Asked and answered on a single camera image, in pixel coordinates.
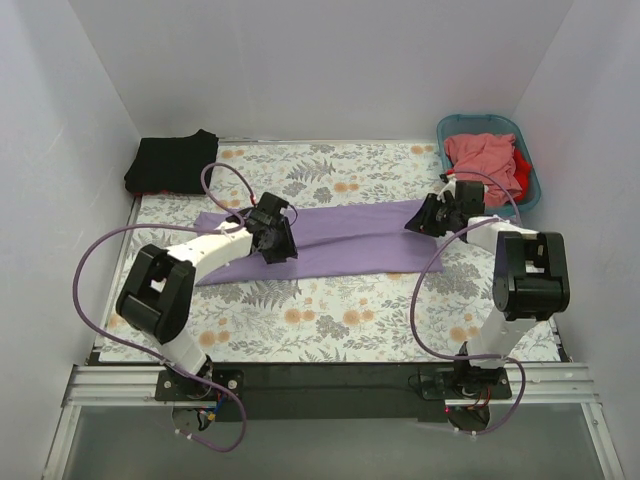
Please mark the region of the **purple t shirt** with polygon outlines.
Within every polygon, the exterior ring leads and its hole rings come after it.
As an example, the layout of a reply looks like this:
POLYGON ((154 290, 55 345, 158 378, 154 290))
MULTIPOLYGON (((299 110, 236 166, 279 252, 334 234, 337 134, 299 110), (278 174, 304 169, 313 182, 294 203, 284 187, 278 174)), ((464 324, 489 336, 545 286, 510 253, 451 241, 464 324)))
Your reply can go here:
POLYGON ((269 265, 252 254, 198 284, 419 272, 437 249, 434 238, 405 228, 421 205, 407 200, 301 209, 292 226, 296 259, 269 265))

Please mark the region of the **black robot base mount plate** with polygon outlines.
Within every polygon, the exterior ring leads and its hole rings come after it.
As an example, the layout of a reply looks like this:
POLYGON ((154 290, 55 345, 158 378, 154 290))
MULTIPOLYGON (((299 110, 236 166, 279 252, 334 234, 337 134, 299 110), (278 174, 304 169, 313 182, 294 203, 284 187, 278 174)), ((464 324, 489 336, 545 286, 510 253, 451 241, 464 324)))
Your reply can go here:
POLYGON ((447 401, 509 400, 505 370, 451 362, 222 363, 213 382, 242 401, 251 420, 417 419, 444 422, 447 401))

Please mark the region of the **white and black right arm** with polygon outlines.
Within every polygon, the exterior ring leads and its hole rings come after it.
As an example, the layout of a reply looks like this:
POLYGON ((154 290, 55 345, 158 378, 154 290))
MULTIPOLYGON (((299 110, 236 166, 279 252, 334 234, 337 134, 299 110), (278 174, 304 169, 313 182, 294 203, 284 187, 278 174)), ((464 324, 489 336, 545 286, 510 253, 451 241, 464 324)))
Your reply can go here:
POLYGON ((514 347, 537 324, 567 309, 570 301, 565 244, 561 234, 537 232, 485 213, 480 181, 450 179, 439 194, 427 195, 406 229, 431 237, 447 236, 483 248, 494 256, 494 307, 479 332, 442 365, 418 373, 425 399, 487 398, 511 390, 505 366, 514 347))

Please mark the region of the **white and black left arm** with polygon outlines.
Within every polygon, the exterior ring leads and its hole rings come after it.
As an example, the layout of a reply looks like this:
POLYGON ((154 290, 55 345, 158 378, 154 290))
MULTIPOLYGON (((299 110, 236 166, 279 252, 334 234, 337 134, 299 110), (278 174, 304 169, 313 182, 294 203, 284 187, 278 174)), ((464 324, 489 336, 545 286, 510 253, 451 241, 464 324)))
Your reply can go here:
POLYGON ((284 211, 289 202, 265 193, 250 208, 228 216, 211 232, 166 249, 141 248, 116 301, 116 313, 142 332, 168 368, 189 374, 184 394, 201 399, 211 387, 213 362, 187 331, 193 290, 208 274, 257 253, 268 264, 297 256, 284 211))

